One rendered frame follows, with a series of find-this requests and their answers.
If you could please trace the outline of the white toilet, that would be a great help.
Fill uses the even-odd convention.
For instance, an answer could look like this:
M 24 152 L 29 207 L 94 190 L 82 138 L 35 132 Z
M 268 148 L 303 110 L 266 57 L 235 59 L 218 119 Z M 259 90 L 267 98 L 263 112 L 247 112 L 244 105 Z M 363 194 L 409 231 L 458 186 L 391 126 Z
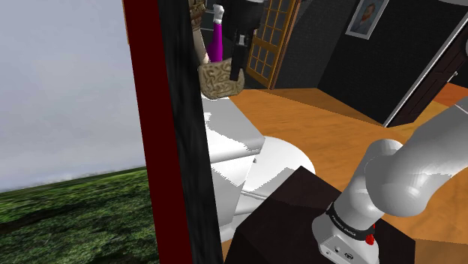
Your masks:
M 315 168 L 293 144 L 262 135 L 228 98 L 202 97 L 220 240 L 236 228 L 299 167 Z

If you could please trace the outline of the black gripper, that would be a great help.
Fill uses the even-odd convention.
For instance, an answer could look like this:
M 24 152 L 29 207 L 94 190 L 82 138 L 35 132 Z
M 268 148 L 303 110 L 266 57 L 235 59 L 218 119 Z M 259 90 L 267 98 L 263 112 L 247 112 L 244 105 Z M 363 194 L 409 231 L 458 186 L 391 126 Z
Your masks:
M 224 0 L 224 37 L 234 38 L 229 79 L 237 81 L 245 51 L 245 36 L 260 26 L 264 0 Z

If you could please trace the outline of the magenta bottle with white cap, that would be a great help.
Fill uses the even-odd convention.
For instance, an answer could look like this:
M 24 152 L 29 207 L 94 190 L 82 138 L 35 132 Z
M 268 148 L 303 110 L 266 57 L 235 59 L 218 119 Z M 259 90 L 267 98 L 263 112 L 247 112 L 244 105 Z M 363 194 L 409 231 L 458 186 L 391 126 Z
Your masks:
M 220 4 L 214 4 L 213 16 L 213 32 L 211 43 L 207 46 L 210 62 L 221 62 L 223 60 L 223 32 L 222 20 L 224 15 L 224 7 Z

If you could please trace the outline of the dark robot stand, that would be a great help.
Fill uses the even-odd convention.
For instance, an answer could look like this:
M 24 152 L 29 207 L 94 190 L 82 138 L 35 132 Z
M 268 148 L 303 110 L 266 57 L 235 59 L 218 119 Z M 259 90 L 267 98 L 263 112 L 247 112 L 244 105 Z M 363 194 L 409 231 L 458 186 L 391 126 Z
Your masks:
M 313 220 L 341 192 L 299 167 L 236 229 L 225 264 L 364 264 L 357 253 L 333 239 L 325 253 L 314 238 Z

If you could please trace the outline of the wooden door with glass panes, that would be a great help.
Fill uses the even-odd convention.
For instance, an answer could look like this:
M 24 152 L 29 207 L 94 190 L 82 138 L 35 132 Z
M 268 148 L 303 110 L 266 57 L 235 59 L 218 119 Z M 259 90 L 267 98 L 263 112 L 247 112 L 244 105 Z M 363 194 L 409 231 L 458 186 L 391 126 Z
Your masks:
M 274 89 L 302 0 L 268 0 L 254 32 L 247 74 Z

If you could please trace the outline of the dark door with white frame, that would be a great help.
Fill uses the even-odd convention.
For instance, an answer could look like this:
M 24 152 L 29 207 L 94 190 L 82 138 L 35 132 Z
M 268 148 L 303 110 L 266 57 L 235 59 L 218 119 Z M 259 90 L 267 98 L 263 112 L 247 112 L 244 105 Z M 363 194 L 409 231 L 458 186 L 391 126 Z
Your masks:
M 414 122 L 468 62 L 468 12 L 384 121 L 391 128 Z

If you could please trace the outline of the framed portrait wall picture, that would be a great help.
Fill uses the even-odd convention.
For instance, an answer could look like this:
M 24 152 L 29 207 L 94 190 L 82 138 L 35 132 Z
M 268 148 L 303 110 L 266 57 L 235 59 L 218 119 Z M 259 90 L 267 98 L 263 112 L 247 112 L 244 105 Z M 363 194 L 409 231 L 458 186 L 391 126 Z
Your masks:
M 368 40 L 389 0 L 360 0 L 345 34 Z

